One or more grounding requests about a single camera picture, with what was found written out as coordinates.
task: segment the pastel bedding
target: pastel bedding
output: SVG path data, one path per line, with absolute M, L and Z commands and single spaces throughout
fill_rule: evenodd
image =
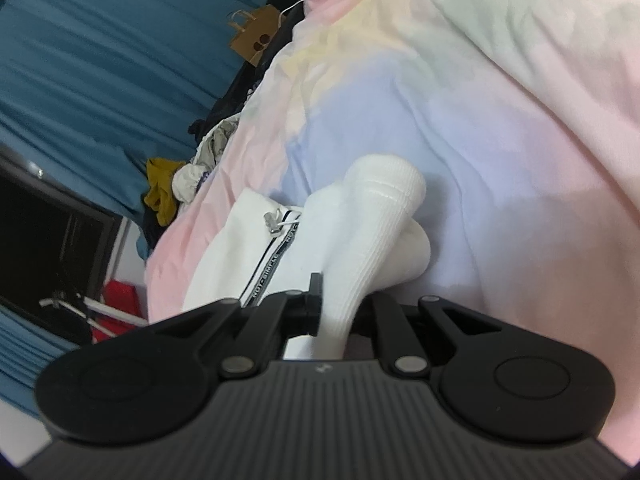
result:
M 640 458 L 640 0 L 305 0 L 222 163 L 148 261 L 149 316 L 180 312 L 245 187 L 279 203 L 367 153 L 420 169 L 431 263 L 397 287 L 599 357 L 602 441 Z

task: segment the red object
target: red object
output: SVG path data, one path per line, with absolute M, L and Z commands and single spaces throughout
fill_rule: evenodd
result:
M 127 314 L 142 317 L 142 310 L 140 309 L 140 302 L 138 301 L 138 294 L 135 286 L 111 280 L 104 286 L 102 296 L 105 304 L 126 312 Z M 108 316 L 97 316 L 95 320 L 101 326 L 105 327 L 107 330 L 111 330 L 117 335 L 124 334 L 132 328 L 135 328 L 132 324 L 111 319 L 111 317 Z M 100 332 L 96 328 L 91 328 L 91 331 L 97 342 L 110 339 L 109 336 Z

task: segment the round black joint cover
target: round black joint cover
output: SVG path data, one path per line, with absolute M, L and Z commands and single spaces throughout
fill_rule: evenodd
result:
M 466 338 L 440 381 L 445 402 L 469 425 L 522 444 L 595 436 L 615 388 L 595 357 L 522 330 Z
M 170 433 L 200 411 L 207 376 L 183 341 L 149 334 L 126 348 L 118 343 L 70 352 L 41 373 L 36 402 L 53 434 L 102 446 L 133 444 Z

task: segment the brown paper bag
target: brown paper bag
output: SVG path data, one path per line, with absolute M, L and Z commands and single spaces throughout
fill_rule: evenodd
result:
M 244 17 L 244 23 L 235 21 L 236 16 Z M 253 66 L 257 66 L 262 53 L 278 30 L 280 11 L 271 5 L 248 12 L 236 10 L 228 24 L 238 33 L 229 46 Z

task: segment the curtain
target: curtain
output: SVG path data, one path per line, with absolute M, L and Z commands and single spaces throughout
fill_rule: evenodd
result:
M 0 305 L 0 398 L 37 417 L 36 378 L 49 362 L 75 348 Z
M 242 65 L 228 13 L 263 3 L 0 0 L 0 142 L 140 222 L 146 160 L 193 156 Z

